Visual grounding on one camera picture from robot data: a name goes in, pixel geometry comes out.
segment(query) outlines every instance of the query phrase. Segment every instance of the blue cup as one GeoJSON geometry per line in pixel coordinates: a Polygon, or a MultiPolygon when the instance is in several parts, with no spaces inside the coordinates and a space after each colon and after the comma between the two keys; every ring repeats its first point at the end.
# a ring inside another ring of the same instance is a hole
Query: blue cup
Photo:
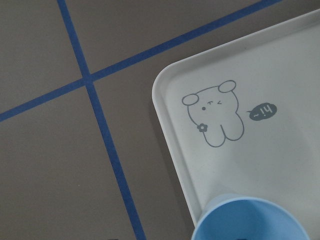
{"type": "Polygon", "coordinates": [[[273,202],[220,195],[203,210],[191,240],[310,240],[301,224],[273,202]]]}

